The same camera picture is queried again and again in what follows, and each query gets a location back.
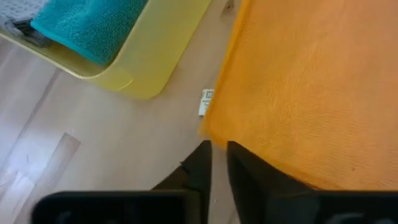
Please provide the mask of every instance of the yellow container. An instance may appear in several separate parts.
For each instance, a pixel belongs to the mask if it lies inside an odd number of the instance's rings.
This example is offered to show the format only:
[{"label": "yellow container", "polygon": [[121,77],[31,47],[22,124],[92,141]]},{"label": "yellow container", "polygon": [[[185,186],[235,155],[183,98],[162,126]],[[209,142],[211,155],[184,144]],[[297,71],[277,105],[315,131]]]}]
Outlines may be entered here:
[{"label": "yellow container", "polygon": [[140,99],[163,89],[211,0],[148,0],[118,56],[107,67],[53,44],[37,48],[0,32],[6,39],[50,63],[107,90]]}]

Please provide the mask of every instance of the small paper tag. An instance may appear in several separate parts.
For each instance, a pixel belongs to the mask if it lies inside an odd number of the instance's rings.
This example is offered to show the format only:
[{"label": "small paper tag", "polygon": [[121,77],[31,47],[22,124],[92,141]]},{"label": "small paper tag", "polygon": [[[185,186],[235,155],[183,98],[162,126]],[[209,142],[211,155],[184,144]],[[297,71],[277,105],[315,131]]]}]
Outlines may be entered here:
[{"label": "small paper tag", "polygon": [[199,116],[204,116],[209,107],[210,100],[213,97],[214,90],[204,89],[201,93]]}]

